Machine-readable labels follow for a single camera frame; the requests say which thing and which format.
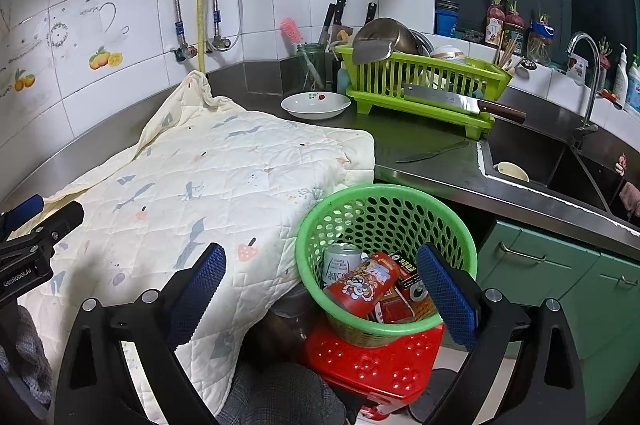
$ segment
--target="red package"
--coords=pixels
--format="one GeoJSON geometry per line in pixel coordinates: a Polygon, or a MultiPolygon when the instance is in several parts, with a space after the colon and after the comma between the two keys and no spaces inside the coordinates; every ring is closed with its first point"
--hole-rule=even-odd
{"type": "Polygon", "coordinates": [[[415,320],[414,311],[396,287],[382,296],[372,314],[380,324],[405,324],[415,320]]]}
{"type": "Polygon", "coordinates": [[[398,264],[400,268],[400,277],[398,278],[398,291],[409,303],[414,310],[415,318],[420,320],[435,311],[435,305],[429,296],[427,288],[420,280],[418,268],[415,267],[408,259],[401,255],[394,254],[391,258],[398,264]]]}
{"type": "Polygon", "coordinates": [[[398,265],[384,252],[369,257],[357,269],[324,288],[324,293],[352,315],[366,318],[398,280],[398,265]]]}

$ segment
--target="stainless steel countertop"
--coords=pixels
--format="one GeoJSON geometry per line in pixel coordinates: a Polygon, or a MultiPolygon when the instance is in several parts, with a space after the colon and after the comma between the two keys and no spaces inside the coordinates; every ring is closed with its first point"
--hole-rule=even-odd
{"type": "MultiPolygon", "coordinates": [[[[7,210],[36,193],[50,196],[115,153],[134,145],[146,122],[170,92],[162,91],[125,109],[76,139],[31,173],[0,203],[0,210],[7,210]]],[[[277,94],[245,93],[234,100],[249,110],[294,119],[282,110],[282,97],[277,94]]],[[[533,115],[539,111],[539,108],[530,109],[533,115]]],[[[361,129],[372,134],[378,180],[413,186],[433,196],[474,206],[640,262],[640,237],[625,229],[624,221],[616,223],[596,208],[584,205],[591,213],[586,212],[560,199],[485,177],[478,167],[475,142],[430,160],[396,163],[410,154],[437,150],[460,140],[464,137],[462,128],[377,107],[369,115],[360,115],[355,105],[336,118],[315,123],[361,129]]]]}
{"type": "MultiPolygon", "coordinates": [[[[280,108],[279,96],[248,94],[243,100],[240,103],[247,109],[294,119],[280,108]]],[[[610,214],[578,201],[572,203],[589,212],[560,199],[485,177],[478,166],[475,142],[421,162],[396,163],[410,154],[437,150],[460,140],[464,130],[459,127],[376,107],[369,115],[357,114],[354,105],[336,118],[312,123],[369,132],[376,142],[375,177],[378,180],[413,186],[439,198],[474,206],[640,261],[640,237],[623,228],[624,221],[615,223],[610,214]]]]}

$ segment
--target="silver can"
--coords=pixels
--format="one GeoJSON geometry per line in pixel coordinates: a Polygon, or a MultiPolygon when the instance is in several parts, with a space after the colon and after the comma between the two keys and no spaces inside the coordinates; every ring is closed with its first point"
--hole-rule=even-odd
{"type": "Polygon", "coordinates": [[[322,287],[354,271],[362,263],[362,250],[351,243],[333,243],[324,250],[322,287]]]}

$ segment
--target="plastic bottle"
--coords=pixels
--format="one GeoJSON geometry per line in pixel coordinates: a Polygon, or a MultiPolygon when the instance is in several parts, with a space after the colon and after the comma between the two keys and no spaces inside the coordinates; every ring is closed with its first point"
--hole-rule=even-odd
{"type": "Polygon", "coordinates": [[[613,83],[613,94],[616,95],[616,103],[619,106],[624,106],[628,87],[628,80],[626,79],[626,47],[624,44],[620,44],[620,46],[622,46],[622,53],[620,54],[620,62],[616,71],[616,81],[613,83]]]}
{"type": "Polygon", "coordinates": [[[638,55],[634,55],[634,62],[629,69],[629,86],[626,92],[625,110],[632,115],[640,116],[640,69],[638,69],[638,55]]]}

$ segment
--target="red can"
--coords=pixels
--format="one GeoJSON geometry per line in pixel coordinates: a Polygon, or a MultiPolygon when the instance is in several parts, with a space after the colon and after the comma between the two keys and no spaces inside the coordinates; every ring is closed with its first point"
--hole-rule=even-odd
{"type": "Polygon", "coordinates": [[[399,275],[398,264],[379,251],[357,269],[327,286],[324,294],[352,315],[365,318],[386,291],[393,287],[399,275]]]}

